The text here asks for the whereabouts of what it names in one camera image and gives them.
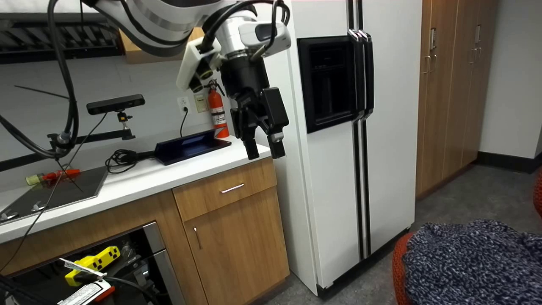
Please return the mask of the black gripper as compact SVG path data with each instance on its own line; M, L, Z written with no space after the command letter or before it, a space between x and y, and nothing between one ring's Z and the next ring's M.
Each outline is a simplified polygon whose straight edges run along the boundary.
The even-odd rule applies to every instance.
M230 57L221 64L221 83L231 107L233 130L242 137L248 159L259 157L255 127L267 134L272 157L284 156L282 129L289 124L281 93L270 86L262 59L247 54Z

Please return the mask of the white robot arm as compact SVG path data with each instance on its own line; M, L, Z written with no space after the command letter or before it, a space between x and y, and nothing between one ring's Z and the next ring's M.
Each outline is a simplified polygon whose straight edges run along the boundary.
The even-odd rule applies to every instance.
M291 46L284 0L82 0L110 19L142 51L181 56L177 86L193 88L218 73L235 137L247 157L259 156L255 129L267 135L272 157L284 156L289 124L281 93L269 85L264 59Z

